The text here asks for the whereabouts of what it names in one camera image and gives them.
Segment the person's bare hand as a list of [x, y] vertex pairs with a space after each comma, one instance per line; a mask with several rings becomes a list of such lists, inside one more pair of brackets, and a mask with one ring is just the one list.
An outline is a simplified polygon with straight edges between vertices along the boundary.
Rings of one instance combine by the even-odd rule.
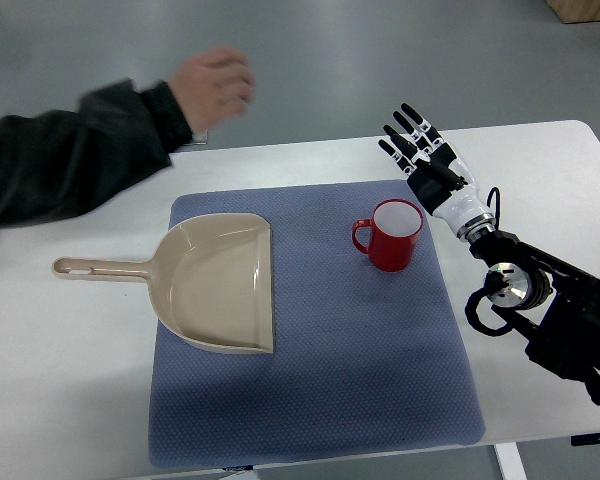
[[217, 46], [184, 61], [167, 84], [195, 135], [241, 115], [251, 101], [254, 75], [247, 56]]

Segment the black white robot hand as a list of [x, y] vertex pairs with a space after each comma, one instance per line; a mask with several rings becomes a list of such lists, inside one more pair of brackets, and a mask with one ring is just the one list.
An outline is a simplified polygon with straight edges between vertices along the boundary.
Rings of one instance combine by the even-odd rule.
[[462, 242], [472, 244], [494, 232], [496, 217], [479, 198], [478, 183], [438, 130], [407, 103], [393, 118], [403, 131], [385, 125], [386, 137], [378, 144], [406, 175], [424, 210], [443, 220]]

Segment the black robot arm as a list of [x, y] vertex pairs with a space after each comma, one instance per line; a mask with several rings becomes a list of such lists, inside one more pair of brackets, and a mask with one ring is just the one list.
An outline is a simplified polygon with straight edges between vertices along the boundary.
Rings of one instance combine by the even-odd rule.
[[470, 234], [487, 273], [465, 306], [469, 325], [489, 337], [517, 331], [529, 360], [580, 382], [600, 406], [600, 279], [500, 230]]

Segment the black jacket sleeve forearm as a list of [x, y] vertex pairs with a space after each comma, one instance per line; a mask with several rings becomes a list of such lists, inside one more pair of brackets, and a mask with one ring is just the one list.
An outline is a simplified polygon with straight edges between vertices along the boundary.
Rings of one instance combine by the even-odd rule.
[[89, 213], [171, 165], [193, 138], [166, 83], [129, 80], [83, 96], [75, 112], [0, 119], [0, 229]]

